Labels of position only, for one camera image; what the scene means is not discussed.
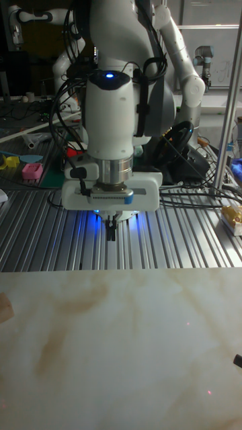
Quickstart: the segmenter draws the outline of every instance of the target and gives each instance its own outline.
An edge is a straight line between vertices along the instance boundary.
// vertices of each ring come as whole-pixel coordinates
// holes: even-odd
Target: yellow object
[[[6,162],[8,167],[17,167],[19,164],[19,157],[8,157]]]
[[[7,167],[7,159],[3,155],[3,164],[2,164],[2,166],[0,166],[0,170],[4,170],[4,168],[6,168],[6,167]]]
[[[242,235],[242,206],[223,206],[222,220],[235,236]]]

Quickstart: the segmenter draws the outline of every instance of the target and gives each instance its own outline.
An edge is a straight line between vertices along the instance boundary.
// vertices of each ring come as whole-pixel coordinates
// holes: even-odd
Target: robotic end effector
[[[195,58],[193,59],[194,66],[202,66],[201,78],[205,84],[205,93],[208,92],[211,86],[210,66],[212,58],[214,57],[213,46],[199,46],[195,51]]]

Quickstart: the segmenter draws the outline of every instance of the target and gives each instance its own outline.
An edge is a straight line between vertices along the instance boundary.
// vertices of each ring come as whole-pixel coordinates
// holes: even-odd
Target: metal slotted platform
[[[49,193],[8,192],[9,201],[0,210],[0,271],[242,267],[242,238],[223,225],[219,209],[161,204],[155,213],[123,222],[116,242],[107,242],[99,216],[50,207]],[[177,197],[172,191],[167,199],[204,203],[200,197]],[[54,202],[60,200],[57,191]]]

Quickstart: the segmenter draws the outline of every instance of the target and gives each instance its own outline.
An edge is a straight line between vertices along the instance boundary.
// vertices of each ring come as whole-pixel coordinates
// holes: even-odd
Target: metal pole
[[[216,173],[214,178],[214,186],[221,188],[223,178],[225,176],[225,168],[227,163],[227,146],[231,141],[233,121],[235,119],[235,112],[237,109],[237,100],[239,95],[239,88],[241,83],[241,66],[242,66],[242,11],[241,19],[238,30],[237,43],[235,47],[235,57],[233,61],[233,70],[231,75],[231,82],[229,86],[229,95],[225,111],[225,120],[223,124],[223,131],[221,135],[220,148],[218,154],[218,163],[216,166]]]

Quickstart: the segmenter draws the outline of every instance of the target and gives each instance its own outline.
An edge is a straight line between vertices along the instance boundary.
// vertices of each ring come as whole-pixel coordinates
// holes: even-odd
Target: white cylinder
[[[131,80],[113,90],[101,89],[88,81],[85,104],[88,154],[100,160],[118,160],[132,156],[134,111]]]
[[[28,101],[29,103],[33,103],[34,102],[34,93],[26,93],[26,96],[28,97]]]

